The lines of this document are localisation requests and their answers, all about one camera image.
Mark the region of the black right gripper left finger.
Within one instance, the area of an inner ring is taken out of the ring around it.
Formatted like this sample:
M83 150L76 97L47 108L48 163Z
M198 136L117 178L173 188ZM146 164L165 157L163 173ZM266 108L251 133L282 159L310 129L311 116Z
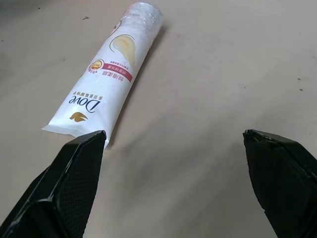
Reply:
M2 238L81 238L95 200L106 132L66 143L0 227Z

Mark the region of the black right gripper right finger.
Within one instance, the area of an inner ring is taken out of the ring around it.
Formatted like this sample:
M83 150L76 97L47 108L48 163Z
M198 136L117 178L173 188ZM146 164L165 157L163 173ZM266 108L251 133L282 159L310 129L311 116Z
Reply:
M256 198L279 238L317 236L317 160L300 143L267 132L243 133Z

